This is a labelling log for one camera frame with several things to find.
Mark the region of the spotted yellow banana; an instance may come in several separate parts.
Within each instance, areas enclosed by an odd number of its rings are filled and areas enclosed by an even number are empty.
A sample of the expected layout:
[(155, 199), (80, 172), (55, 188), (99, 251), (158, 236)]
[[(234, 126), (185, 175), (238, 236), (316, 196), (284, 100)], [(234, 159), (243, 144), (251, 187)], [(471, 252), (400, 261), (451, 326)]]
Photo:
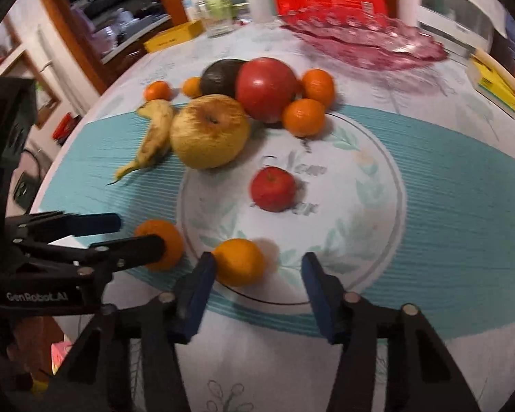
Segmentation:
[(136, 110), (136, 113), (149, 120), (147, 132), (141, 140), (134, 159), (115, 171), (112, 184), (133, 171), (159, 164), (170, 150), (170, 131), (175, 117), (175, 111), (170, 102), (147, 101)]

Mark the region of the teal printed placemat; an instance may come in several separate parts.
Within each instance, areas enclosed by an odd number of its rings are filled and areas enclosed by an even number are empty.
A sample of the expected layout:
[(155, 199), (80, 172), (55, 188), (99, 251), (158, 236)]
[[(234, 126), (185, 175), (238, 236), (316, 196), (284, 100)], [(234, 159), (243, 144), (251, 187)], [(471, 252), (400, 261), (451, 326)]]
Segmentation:
[[(171, 155), (112, 184), (146, 122), (87, 124), (44, 192), (44, 210), (115, 212), (121, 236), (152, 218), (175, 222), (187, 270), (232, 238), (259, 244), (272, 272), (256, 286), (218, 286), (212, 311), (316, 336), (299, 268), (313, 252), (343, 286), (395, 308), (422, 308), (445, 339), (515, 322), (515, 159), (477, 139), (400, 114), (344, 105), (324, 136), (302, 143), (255, 131), (230, 165), (186, 168)], [(268, 212), (250, 183), (265, 167), (296, 180), (294, 205)]]

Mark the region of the small mandarin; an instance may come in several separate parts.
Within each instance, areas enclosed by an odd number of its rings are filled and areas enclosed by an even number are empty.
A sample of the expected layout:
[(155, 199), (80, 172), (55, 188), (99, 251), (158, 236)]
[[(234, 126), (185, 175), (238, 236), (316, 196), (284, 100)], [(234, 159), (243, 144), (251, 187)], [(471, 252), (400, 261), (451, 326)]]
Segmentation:
[(181, 92), (190, 99), (197, 99), (201, 97), (201, 78), (193, 76), (188, 78), (181, 87)]
[(146, 101), (170, 101), (172, 99), (172, 89), (162, 80), (155, 81), (145, 88), (143, 96)]

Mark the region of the large red apple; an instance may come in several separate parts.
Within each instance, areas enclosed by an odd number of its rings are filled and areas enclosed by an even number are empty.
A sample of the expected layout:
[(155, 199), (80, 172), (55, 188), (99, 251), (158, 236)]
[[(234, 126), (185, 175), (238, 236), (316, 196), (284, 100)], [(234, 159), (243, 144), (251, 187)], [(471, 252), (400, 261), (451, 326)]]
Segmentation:
[(257, 121), (278, 123), (297, 94), (297, 76), (283, 61), (257, 58), (245, 63), (238, 72), (235, 99)]

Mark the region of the small red apple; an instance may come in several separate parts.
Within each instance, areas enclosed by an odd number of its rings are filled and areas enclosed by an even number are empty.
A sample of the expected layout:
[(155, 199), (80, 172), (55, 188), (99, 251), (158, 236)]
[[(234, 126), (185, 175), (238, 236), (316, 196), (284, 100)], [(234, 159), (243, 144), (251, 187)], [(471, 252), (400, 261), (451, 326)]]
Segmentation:
[(253, 177), (249, 190), (252, 201), (262, 210), (283, 212), (295, 203), (297, 183), (286, 170), (265, 167)]

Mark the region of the clear drinking glass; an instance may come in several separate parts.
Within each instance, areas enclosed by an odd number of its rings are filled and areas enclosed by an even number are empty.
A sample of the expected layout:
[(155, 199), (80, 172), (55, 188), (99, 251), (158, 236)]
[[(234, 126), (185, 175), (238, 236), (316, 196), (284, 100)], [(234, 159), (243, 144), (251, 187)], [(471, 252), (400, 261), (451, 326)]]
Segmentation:
[(234, 21), (230, 7), (201, 7), (201, 22), (206, 35), (210, 38), (229, 34), (234, 31)]

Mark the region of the yellow-orange orange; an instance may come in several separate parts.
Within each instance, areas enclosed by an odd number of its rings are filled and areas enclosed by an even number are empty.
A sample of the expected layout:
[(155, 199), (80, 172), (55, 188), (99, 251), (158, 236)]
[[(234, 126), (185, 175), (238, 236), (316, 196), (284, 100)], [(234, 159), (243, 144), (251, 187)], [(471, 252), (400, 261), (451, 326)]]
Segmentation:
[(264, 276), (267, 263), (252, 241), (234, 238), (219, 244), (212, 254), (217, 263), (217, 282), (225, 286), (250, 286)]

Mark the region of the dark avocado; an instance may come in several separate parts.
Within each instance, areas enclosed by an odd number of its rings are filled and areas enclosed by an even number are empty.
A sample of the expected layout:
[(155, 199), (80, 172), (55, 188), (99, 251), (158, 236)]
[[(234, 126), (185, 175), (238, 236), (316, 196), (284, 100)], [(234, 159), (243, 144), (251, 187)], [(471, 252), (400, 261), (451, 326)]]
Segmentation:
[(234, 99), (237, 76), (245, 64), (245, 60), (222, 59), (209, 65), (200, 80), (202, 94), (221, 94)]

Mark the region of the white plastic bottle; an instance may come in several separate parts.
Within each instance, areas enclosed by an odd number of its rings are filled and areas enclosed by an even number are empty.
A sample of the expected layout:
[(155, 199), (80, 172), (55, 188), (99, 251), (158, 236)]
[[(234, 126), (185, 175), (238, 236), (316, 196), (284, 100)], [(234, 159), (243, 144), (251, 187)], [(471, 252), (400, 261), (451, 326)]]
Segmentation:
[(251, 18), (256, 23), (273, 21), (270, 0), (245, 0), (250, 11)]

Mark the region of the large orange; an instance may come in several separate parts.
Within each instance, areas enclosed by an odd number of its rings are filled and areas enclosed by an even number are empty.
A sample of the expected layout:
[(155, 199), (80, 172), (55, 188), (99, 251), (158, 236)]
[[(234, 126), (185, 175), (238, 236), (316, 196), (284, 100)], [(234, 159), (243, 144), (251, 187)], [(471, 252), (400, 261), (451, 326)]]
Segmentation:
[(151, 272), (166, 272), (179, 264), (185, 252), (184, 242), (178, 229), (169, 221), (149, 219), (138, 225), (134, 236), (155, 234), (165, 242), (165, 251), (159, 261), (146, 265)]

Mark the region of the pink glass fruit bowl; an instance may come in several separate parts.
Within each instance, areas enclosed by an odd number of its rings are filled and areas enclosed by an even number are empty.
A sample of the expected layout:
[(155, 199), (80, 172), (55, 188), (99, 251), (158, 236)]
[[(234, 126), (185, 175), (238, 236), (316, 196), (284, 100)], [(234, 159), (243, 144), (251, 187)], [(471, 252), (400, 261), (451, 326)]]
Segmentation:
[(371, 71), (403, 71), (447, 60), (442, 43), (420, 29), (360, 9), (315, 7), (282, 15), (283, 27), (314, 49)]

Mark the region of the small white blue carton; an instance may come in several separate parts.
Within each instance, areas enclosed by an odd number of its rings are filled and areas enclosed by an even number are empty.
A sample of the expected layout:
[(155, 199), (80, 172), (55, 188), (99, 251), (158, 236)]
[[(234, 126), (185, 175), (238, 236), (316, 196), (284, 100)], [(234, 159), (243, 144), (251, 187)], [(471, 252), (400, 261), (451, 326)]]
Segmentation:
[(197, 21), (201, 18), (201, 4), (203, 2), (204, 0), (181, 0), (188, 21)]

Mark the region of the white appliance with cloth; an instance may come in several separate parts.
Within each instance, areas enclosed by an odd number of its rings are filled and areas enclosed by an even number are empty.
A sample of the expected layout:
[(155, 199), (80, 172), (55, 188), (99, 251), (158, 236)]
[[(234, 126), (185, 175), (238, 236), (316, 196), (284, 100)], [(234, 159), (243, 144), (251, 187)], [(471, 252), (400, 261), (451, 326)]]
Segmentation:
[(491, 50), (505, 38), (506, 10), (498, 0), (398, 0), (398, 18), (441, 42), (452, 54)]

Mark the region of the yellow flat box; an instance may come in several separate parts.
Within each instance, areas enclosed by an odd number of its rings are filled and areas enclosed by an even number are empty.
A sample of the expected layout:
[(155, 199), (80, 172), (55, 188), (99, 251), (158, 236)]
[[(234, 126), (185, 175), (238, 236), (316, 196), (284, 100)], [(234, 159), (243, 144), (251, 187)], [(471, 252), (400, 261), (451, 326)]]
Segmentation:
[(172, 46), (191, 41), (204, 32), (201, 21), (189, 21), (160, 32), (144, 43), (148, 53), (154, 53)]

